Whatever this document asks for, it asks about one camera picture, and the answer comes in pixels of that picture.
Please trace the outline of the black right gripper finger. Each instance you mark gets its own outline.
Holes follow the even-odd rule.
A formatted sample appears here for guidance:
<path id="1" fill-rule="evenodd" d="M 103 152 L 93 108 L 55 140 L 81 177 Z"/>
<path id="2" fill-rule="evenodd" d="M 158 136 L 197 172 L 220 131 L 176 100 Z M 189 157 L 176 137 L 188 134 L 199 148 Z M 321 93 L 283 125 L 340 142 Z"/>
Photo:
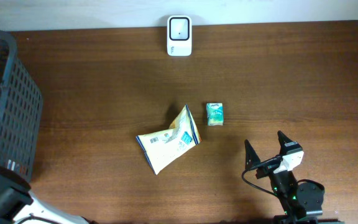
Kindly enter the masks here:
<path id="1" fill-rule="evenodd" d="M 244 145 L 246 151 L 245 170 L 254 170 L 259 166 L 260 158 L 248 139 L 244 141 Z"/>
<path id="2" fill-rule="evenodd" d="M 280 154 L 292 154 L 298 151 L 298 143 L 292 141 L 282 131 L 278 131 L 278 141 L 280 144 Z"/>

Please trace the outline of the yellow white snack bag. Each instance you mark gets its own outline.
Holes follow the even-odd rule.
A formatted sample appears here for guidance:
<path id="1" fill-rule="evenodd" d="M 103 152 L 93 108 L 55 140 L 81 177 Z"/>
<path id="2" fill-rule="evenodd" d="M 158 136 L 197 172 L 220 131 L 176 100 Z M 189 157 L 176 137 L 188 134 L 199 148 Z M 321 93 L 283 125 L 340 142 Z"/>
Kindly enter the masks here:
<path id="1" fill-rule="evenodd" d="M 186 104 L 177 117 L 163 131 L 136 136 L 153 173 L 158 175 L 175 159 L 201 142 L 201 136 Z"/>

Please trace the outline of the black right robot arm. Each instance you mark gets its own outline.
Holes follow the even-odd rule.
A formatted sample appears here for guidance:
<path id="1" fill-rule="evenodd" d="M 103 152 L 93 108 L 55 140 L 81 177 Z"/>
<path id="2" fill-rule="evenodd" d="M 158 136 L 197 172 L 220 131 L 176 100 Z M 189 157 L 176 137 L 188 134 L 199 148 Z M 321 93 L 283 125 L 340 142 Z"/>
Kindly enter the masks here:
<path id="1" fill-rule="evenodd" d="M 278 131 L 277 135 L 280 152 L 265 161 L 260 160 L 247 139 L 244 141 L 246 159 L 242 180 L 280 201 L 284 214 L 274 216 L 274 223 L 318 223 L 318 217 L 323 214 L 324 185 L 310 179 L 295 178 L 293 169 L 303 160 L 303 148 L 282 131 Z M 257 179 L 268 177 L 272 189 L 263 189 L 246 180 L 245 174 L 252 170 L 256 171 Z"/>

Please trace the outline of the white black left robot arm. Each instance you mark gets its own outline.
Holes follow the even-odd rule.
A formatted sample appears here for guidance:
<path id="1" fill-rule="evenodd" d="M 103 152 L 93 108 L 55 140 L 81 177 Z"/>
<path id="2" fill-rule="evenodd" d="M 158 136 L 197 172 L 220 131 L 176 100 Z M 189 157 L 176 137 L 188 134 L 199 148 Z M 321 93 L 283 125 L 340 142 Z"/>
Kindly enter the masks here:
<path id="1" fill-rule="evenodd" d="M 39 200 L 26 180 L 0 166 L 0 224 L 12 223 L 89 224 L 91 222 Z"/>

